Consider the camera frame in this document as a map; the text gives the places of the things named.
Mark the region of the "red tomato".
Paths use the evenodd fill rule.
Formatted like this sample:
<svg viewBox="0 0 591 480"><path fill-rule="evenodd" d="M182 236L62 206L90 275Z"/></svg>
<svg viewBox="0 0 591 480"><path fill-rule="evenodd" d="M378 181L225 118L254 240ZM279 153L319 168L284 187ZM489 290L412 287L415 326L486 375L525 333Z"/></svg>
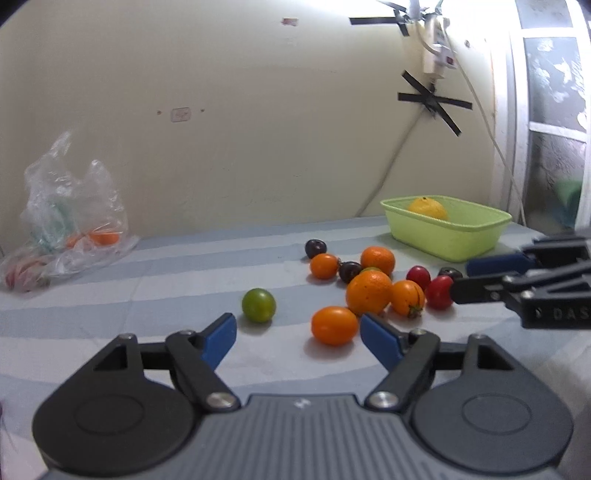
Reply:
<svg viewBox="0 0 591 480"><path fill-rule="evenodd" d="M432 277L429 270L420 265L413 266L407 273L406 279L415 282L425 291L431 284Z"/></svg>
<svg viewBox="0 0 591 480"><path fill-rule="evenodd" d="M447 310L453 305L451 298L451 287L454 284L454 279L447 275L441 275L431 281L425 297L427 305L435 310Z"/></svg>

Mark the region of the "white power strip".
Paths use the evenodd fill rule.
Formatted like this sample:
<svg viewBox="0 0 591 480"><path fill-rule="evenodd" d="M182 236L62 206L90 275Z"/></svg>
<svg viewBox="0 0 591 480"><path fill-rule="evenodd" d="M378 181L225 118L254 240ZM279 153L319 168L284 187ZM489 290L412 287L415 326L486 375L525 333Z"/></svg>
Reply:
<svg viewBox="0 0 591 480"><path fill-rule="evenodd" d="M425 49L423 72L432 80L443 79L448 70L457 68L457 61L447 40L446 19L437 14L425 18L422 40Z"/></svg>

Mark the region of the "light green plastic basket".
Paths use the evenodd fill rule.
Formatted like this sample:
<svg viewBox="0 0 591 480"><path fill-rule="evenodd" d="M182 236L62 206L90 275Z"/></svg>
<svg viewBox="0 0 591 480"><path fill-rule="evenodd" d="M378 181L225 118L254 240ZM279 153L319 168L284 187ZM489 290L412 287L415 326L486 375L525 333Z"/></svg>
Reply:
<svg viewBox="0 0 591 480"><path fill-rule="evenodd" d="M416 196L383 200L394 239L451 262L464 262L493 250L512 222L510 213L449 196L433 195L446 220L409 210Z"/></svg>

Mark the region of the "small orange tomato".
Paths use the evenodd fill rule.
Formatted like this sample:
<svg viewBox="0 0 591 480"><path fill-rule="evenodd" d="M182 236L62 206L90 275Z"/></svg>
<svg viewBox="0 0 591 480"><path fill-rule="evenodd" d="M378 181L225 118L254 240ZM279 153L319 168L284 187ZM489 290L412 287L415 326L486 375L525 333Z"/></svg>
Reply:
<svg viewBox="0 0 591 480"><path fill-rule="evenodd" d="M318 280L331 280L338 274L339 258L335 255L322 253L315 255L310 262L311 275Z"/></svg>

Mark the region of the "orange tomato with stem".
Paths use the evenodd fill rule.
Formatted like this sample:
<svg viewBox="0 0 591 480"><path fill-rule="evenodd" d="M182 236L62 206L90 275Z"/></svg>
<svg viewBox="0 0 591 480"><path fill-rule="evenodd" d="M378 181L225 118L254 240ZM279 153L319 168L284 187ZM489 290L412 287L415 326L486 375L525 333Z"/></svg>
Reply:
<svg viewBox="0 0 591 480"><path fill-rule="evenodd" d="M417 318L422 314L425 302L425 294L416 282L401 280L392 285L390 305L401 317Z"/></svg>

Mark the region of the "green tomato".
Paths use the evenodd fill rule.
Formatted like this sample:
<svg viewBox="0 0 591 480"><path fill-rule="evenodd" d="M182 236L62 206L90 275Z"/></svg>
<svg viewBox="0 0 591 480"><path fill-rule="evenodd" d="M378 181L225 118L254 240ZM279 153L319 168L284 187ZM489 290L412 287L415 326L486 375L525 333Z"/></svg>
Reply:
<svg viewBox="0 0 591 480"><path fill-rule="evenodd" d="M276 313L276 299L265 289L249 290L242 298L242 313L254 323L270 322Z"/></svg>

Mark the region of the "clear plastic bag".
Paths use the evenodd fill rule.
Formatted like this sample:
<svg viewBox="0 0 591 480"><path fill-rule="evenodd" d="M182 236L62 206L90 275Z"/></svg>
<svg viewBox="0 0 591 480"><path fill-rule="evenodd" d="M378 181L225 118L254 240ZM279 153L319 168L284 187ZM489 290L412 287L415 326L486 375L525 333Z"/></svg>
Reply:
<svg viewBox="0 0 591 480"><path fill-rule="evenodd" d="M139 241L105 165L93 160L82 177L74 176L65 163L70 146L65 131L25 170L21 221L28 239L1 261L5 291L27 293L108 266Z"/></svg>

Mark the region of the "black tape cross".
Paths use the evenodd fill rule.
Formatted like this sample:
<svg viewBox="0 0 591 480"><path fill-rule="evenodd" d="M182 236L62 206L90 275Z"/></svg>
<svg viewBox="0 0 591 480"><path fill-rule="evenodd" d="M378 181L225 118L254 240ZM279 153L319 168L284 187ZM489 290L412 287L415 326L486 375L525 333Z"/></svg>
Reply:
<svg viewBox="0 0 591 480"><path fill-rule="evenodd" d="M452 132L460 137L462 130L445 110L445 105L451 105L465 110L472 110L473 103L465 100L439 96L436 93L436 85L431 82L429 86L423 85L408 71L402 73L403 79L415 90L415 93L398 93L398 100L407 103L423 105L434 117L439 116Z"/></svg>

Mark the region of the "striped blue tablecloth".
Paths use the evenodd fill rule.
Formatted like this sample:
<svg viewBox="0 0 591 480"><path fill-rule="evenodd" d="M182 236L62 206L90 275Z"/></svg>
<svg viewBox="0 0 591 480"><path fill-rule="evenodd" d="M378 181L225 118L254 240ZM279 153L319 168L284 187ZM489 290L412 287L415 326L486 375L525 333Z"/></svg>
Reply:
<svg viewBox="0 0 591 480"><path fill-rule="evenodd" d="M366 395L383 369L360 341L342 348L311 337L312 314L345 302L338 281L311 278L304 243L318 238L344 260L380 245L393 250L394 275L442 261L394 241L381 217L214 231L142 240L119 262L27 295L1 297L1 458L7 479L33 479L43 462L33 444L37 406L120 333L160 341L200 330L224 312L239 314L252 288L269 290L270 325L238 325L238 341L218 372L252 393Z"/></svg>

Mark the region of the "window frame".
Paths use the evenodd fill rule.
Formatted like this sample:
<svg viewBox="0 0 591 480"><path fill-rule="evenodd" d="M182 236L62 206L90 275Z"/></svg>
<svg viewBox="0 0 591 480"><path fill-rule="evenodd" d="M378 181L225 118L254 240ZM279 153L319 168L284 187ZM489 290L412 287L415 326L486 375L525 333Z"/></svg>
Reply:
<svg viewBox="0 0 591 480"><path fill-rule="evenodd" d="M490 202L546 234L590 224L590 11L583 1L502 1L492 37Z"/></svg>

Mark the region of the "oval orange tomato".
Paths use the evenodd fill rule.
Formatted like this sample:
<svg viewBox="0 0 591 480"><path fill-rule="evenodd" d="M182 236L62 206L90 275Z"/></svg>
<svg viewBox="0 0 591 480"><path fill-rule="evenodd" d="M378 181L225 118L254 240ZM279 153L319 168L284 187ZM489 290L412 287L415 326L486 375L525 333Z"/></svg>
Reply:
<svg viewBox="0 0 591 480"><path fill-rule="evenodd" d="M353 341L359 331L359 320L348 308L329 306L311 317L311 335L329 346L342 346Z"/></svg>

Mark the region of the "mandarin orange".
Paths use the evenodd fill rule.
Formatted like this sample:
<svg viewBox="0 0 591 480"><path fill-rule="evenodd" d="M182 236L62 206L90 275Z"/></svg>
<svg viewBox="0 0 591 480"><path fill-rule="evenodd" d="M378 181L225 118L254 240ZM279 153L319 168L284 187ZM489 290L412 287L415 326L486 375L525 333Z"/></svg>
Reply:
<svg viewBox="0 0 591 480"><path fill-rule="evenodd" d="M360 258L363 269L376 268L391 276L396 267L396 257L394 253L382 246L370 246L363 250Z"/></svg>

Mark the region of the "yellow lemon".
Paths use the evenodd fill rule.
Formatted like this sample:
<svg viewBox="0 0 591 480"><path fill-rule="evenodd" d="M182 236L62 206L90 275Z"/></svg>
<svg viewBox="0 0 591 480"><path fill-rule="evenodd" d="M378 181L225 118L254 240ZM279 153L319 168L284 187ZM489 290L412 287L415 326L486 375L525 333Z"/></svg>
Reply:
<svg viewBox="0 0 591 480"><path fill-rule="evenodd" d="M424 215L437 220L448 221L449 214L446 208L437 200L430 197L418 197L408 207L407 210Z"/></svg>

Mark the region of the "large orange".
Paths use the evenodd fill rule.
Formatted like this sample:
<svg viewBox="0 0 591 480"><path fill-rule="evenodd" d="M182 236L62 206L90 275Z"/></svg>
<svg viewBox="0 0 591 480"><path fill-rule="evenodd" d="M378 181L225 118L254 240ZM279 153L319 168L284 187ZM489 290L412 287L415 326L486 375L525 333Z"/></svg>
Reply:
<svg viewBox="0 0 591 480"><path fill-rule="evenodd" d="M380 315L390 304L392 280L378 270L363 271L346 287L346 305L356 316Z"/></svg>

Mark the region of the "dark purple plum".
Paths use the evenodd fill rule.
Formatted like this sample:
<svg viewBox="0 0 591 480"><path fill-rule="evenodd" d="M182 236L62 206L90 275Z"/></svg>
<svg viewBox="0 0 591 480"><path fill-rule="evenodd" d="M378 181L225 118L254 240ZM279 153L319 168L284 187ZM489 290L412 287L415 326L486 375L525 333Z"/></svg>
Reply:
<svg viewBox="0 0 591 480"><path fill-rule="evenodd" d="M314 259L315 256L328 252L328 246L321 239L310 239L304 245L304 252L308 259Z"/></svg>

